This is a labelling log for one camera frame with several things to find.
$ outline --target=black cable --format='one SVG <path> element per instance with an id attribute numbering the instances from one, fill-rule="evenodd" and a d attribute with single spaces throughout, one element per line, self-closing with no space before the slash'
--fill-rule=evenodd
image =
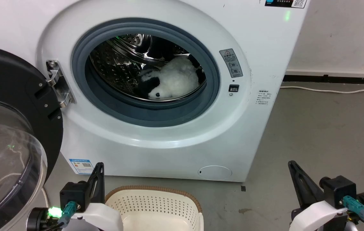
<path id="1" fill-rule="evenodd" d="M 42 231 L 54 231 L 57 230 L 59 227 L 63 226 L 64 222 L 61 222 L 59 224 L 54 224 L 51 225 L 50 227 L 47 227 L 46 229 L 42 230 Z"/>

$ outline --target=label sticker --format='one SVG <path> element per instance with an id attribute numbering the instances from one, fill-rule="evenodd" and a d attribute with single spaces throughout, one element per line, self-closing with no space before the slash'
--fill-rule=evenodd
<path id="1" fill-rule="evenodd" d="M 69 159 L 78 174 L 90 175 L 94 171 L 91 161 L 88 159 Z"/>
<path id="2" fill-rule="evenodd" d="M 304 8 L 307 0 L 266 0 L 265 6 Z"/>
<path id="3" fill-rule="evenodd" d="M 237 60 L 236 54 L 233 49 L 226 49 L 219 51 L 226 63 L 227 69 L 229 69 L 230 77 L 242 77 L 242 68 L 240 67 L 239 61 Z"/>
<path id="4" fill-rule="evenodd" d="M 268 105 L 270 103 L 271 98 L 272 98 L 272 94 L 269 93 L 268 90 L 259 90 L 258 97 L 256 98 L 256 104 Z"/>

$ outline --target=stainless steel drum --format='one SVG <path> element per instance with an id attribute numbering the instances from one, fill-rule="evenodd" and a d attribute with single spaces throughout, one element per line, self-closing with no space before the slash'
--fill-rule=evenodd
<path id="1" fill-rule="evenodd" d="M 99 76 L 113 89 L 142 101 L 175 101 L 185 98 L 199 87 L 179 98 L 143 98 L 135 92 L 139 73 L 146 65 L 161 68 L 177 56 L 188 56 L 182 47 L 165 39 L 143 34 L 111 38 L 98 45 L 89 58 Z"/>

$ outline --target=laundry basket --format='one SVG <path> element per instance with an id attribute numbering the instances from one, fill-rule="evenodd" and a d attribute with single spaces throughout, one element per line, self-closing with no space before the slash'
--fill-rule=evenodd
<path id="1" fill-rule="evenodd" d="M 121 213 L 124 231 L 203 231 L 200 204 L 191 194 L 163 187 L 123 186 L 105 197 Z"/>

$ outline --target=basket rim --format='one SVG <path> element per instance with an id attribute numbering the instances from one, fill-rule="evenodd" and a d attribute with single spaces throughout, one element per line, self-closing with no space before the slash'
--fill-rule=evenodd
<path id="1" fill-rule="evenodd" d="M 161 191 L 161 192 L 167 192 L 167 193 L 174 193 L 174 194 L 179 194 L 182 196 L 186 196 L 189 199 L 191 199 L 196 207 L 198 208 L 198 212 L 202 212 L 202 207 L 200 206 L 199 201 L 190 193 L 182 191 L 182 190 L 175 190 L 175 189 L 170 189 L 170 188 L 165 188 L 165 187 L 157 187 L 157 186 L 146 186 L 146 185 L 128 185 L 128 186 L 121 186 L 121 187 L 117 187 L 116 189 L 110 191 L 106 196 L 105 196 L 105 203 L 108 201 L 108 199 L 113 196 L 113 194 L 119 192 L 119 191 L 124 191 L 124 190 L 151 190 L 151 191 Z"/>

